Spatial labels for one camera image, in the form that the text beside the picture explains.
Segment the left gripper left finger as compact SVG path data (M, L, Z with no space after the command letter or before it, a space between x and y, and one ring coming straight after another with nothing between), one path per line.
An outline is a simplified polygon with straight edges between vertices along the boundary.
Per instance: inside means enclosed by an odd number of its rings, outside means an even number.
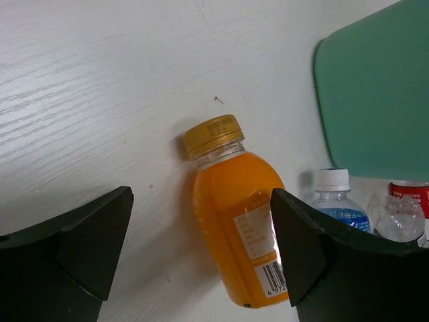
M2 321L96 321L107 301L133 207L119 188L1 236Z

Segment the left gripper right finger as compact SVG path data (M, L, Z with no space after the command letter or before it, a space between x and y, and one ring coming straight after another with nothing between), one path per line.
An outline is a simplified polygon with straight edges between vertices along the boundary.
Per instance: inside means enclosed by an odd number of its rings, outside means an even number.
M271 214L301 321L427 321L428 250L362 232L284 189Z

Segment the blue label water bottle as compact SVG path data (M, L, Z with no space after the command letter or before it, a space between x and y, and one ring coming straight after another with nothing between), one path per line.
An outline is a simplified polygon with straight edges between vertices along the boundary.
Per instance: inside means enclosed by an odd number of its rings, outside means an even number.
M318 197L311 203L311 206L329 217L371 233L370 220L363 208L348 197L350 191L347 169L320 169L316 172Z

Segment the orange juice bottle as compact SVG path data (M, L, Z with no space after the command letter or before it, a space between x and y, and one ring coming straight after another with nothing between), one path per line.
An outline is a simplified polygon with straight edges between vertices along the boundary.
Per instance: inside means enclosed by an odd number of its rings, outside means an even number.
M243 146L234 115L205 121L184 134L198 171L192 203L230 299L246 308L288 300L271 218L271 193L284 184L263 158Z

